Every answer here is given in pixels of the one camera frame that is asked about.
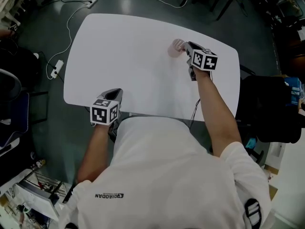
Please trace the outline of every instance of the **power strip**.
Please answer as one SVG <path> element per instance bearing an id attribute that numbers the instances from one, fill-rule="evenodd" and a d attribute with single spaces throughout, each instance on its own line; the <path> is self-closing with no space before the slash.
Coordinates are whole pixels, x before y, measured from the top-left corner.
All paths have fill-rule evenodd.
<path id="1" fill-rule="evenodd" d="M 63 66 L 63 61 L 58 60 L 55 65 L 55 69 L 53 69 L 53 71 L 51 73 L 51 77 L 53 77 L 55 79 L 57 77 L 57 74 L 59 74 L 59 71 L 61 70 L 62 66 Z"/>
<path id="2" fill-rule="evenodd" d="M 87 8 L 88 8 L 88 9 L 91 9 L 91 7 L 92 7 L 96 2 L 97 2 L 97 0 L 92 0 L 91 3 L 89 3 L 89 4 L 87 5 Z"/>

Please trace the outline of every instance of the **wrist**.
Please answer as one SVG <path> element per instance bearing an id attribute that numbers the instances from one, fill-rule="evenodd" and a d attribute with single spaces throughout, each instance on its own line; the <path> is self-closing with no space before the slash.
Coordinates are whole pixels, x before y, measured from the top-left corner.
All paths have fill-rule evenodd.
<path id="1" fill-rule="evenodd" d="M 108 131 L 109 131 L 109 126 L 108 126 L 108 125 L 99 125 L 99 124 L 97 124 L 97 125 L 95 126 L 94 131 L 96 131 L 96 132 L 106 132 L 106 133 L 108 133 Z"/>
<path id="2" fill-rule="evenodd" d="M 201 71 L 201 70 L 198 70 L 197 68 L 193 68 L 194 72 L 195 72 L 195 75 L 196 75 L 196 80 L 198 82 L 204 80 L 204 79 L 207 79 L 207 78 L 210 78 L 210 75 L 209 75 L 209 72 L 208 71 Z"/>

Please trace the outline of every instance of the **white cable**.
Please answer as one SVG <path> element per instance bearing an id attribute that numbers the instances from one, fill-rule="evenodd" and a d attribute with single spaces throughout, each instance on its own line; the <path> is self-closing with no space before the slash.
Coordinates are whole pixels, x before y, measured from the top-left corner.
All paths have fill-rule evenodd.
<path id="1" fill-rule="evenodd" d="M 56 55 L 59 55 L 59 54 L 61 54 L 61 53 L 66 52 L 66 51 L 70 48 L 70 46 L 71 46 L 71 44 L 72 44 L 71 33 L 70 33 L 70 29 L 69 29 L 69 27 L 68 27 L 69 20 L 72 18 L 72 16 L 73 16 L 77 11 L 79 11 L 79 10 L 81 10 L 81 9 L 85 9 L 85 8 L 87 8 L 87 6 L 79 7 L 79 8 L 70 16 L 70 18 L 68 19 L 68 21 L 67 21 L 67 29 L 68 29 L 68 31 L 69 31 L 70 44 L 69 44 L 69 46 L 66 48 L 66 50 L 64 50 L 64 51 L 62 51 L 62 52 L 59 52 L 59 53 L 53 55 L 53 56 L 49 59 L 47 65 L 46 65 L 46 74 L 47 74 L 47 78 L 48 78 L 49 80 L 52 80 L 52 79 L 53 79 L 53 77 L 50 78 L 50 77 L 48 76 L 48 65 L 49 65 L 50 61 L 51 61 L 52 58 L 54 58 Z"/>
<path id="2" fill-rule="evenodd" d="M 164 3 L 164 4 L 167 4 L 167 5 L 170 5 L 170 6 L 174 7 L 174 8 L 176 8 L 176 9 L 179 9 L 179 8 L 184 7 L 184 6 L 186 5 L 186 3 L 187 3 L 187 0 L 186 0 L 185 3 L 184 3 L 184 5 L 182 5 L 182 6 L 180 6 L 180 7 L 176 7 L 176 6 L 173 6 L 173 5 L 171 5 L 171 4 L 167 3 L 167 2 L 163 2 L 162 0 L 158 0 L 158 1 L 160 1 L 160 2 L 162 2 L 162 3 Z"/>

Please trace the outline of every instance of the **sleeve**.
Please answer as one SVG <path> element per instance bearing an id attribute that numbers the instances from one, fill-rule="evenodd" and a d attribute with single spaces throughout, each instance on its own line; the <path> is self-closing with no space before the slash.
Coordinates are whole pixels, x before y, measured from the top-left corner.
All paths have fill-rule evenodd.
<path id="1" fill-rule="evenodd" d="M 59 217 L 59 229 L 65 229 L 66 225 L 70 222 L 77 225 L 78 224 L 78 210 L 77 204 L 81 199 L 82 194 L 91 184 L 90 181 L 86 180 L 78 184 L 73 189 L 73 194 L 71 195 L 69 201 L 66 203 L 65 207 L 62 209 L 62 212 Z"/>
<path id="2" fill-rule="evenodd" d="M 226 147 L 220 158 L 229 165 L 233 172 L 239 197 L 243 196 L 241 194 L 248 194 L 258 201 L 262 213 L 262 225 L 271 210 L 269 184 L 265 173 L 239 142 L 231 143 Z"/>

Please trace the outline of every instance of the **black cable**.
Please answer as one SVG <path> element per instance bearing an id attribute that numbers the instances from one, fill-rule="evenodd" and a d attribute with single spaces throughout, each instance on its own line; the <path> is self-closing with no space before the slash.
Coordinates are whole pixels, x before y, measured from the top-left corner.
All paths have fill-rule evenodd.
<path id="1" fill-rule="evenodd" d="M 43 54 L 43 56 L 44 56 L 44 60 L 45 60 L 45 62 L 47 63 L 47 65 L 50 65 L 53 69 L 55 69 L 56 70 L 56 67 L 54 66 L 54 65 L 52 65 L 52 64 L 50 64 L 50 63 L 48 63 L 48 61 L 47 61 L 47 57 L 46 57 L 46 55 L 43 53 L 43 51 L 40 51 L 40 52 L 38 52 L 38 53 L 42 53 Z"/>
<path id="2" fill-rule="evenodd" d="M 238 0 L 236 0 L 236 2 L 238 3 L 238 5 L 239 5 L 243 15 L 248 17 L 248 13 L 247 13 L 246 9 L 244 8 L 244 3 L 243 2 L 239 2 Z"/>
<path id="3" fill-rule="evenodd" d="M 65 84 L 65 82 L 64 82 L 64 80 L 61 78 L 61 76 L 60 76 L 58 73 L 55 73 L 55 74 L 57 74 L 57 75 L 58 75 L 58 77 L 61 79 L 62 83 L 64 83 L 64 84 Z"/>
<path id="4" fill-rule="evenodd" d="M 192 125 L 193 125 L 193 123 L 194 123 L 194 121 L 195 121 L 195 115 L 196 115 L 196 111 L 197 111 L 197 107 L 198 107 L 198 104 L 199 104 L 199 103 L 200 103 L 200 99 L 197 101 L 196 106 L 195 106 L 195 109 L 194 109 L 194 112 L 193 112 L 193 114 L 192 114 L 191 123 L 190 123 L 190 126 L 189 126 L 189 130 L 191 130 Z"/>
<path id="5" fill-rule="evenodd" d="M 81 3 L 84 3 L 84 4 L 86 4 L 85 2 L 92 3 L 92 1 L 89 1 L 89 0 L 86 0 L 86 1 L 82 1 L 82 0 L 71 0 L 71 1 L 56 0 L 56 1 L 49 2 L 45 5 L 39 6 L 39 8 L 44 8 L 44 7 L 46 7 L 46 6 L 48 6 L 52 3 L 59 2 L 59 1 L 64 2 L 64 3 L 68 3 L 68 2 L 81 2 Z"/>
<path id="6" fill-rule="evenodd" d="M 40 52 L 38 52 L 38 53 L 42 53 L 43 54 L 43 56 L 44 56 L 44 60 L 45 60 L 45 62 L 47 62 L 48 63 L 48 61 L 47 61 L 47 59 L 46 59 L 46 55 L 43 53 L 43 51 L 40 51 Z M 55 73 L 55 74 L 57 74 L 58 75 L 58 77 L 61 79 L 61 81 L 62 81 L 62 83 L 64 83 L 65 84 L 65 81 L 61 78 L 61 76 L 58 74 L 58 73 Z"/>
<path id="7" fill-rule="evenodd" d="M 5 48 L 0 48 L 0 49 L 5 50 L 5 51 L 8 51 L 12 56 L 15 56 L 16 53 L 18 52 L 19 47 L 18 47 L 17 43 L 12 39 L 11 34 L 12 34 L 12 32 L 10 33 L 10 39 L 11 39 L 12 42 L 16 45 L 16 48 L 17 48 L 17 49 L 16 49 L 16 52 L 15 52 L 14 54 L 12 54 L 11 51 L 9 51 L 9 50 L 7 50 L 7 49 L 5 49 Z"/>
<path id="8" fill-rule="evenodd" d="M 47 220 L 47 223 L 48 223 L 48 221 L 49 221 L 49 224 L 48 224 L 48 226 L 47 226 L 47 229 L 49 229 L 49 226 L 50 226 L 50 223 L 51 223 L 51 219 L 49 218 L 48 220 Z"/>

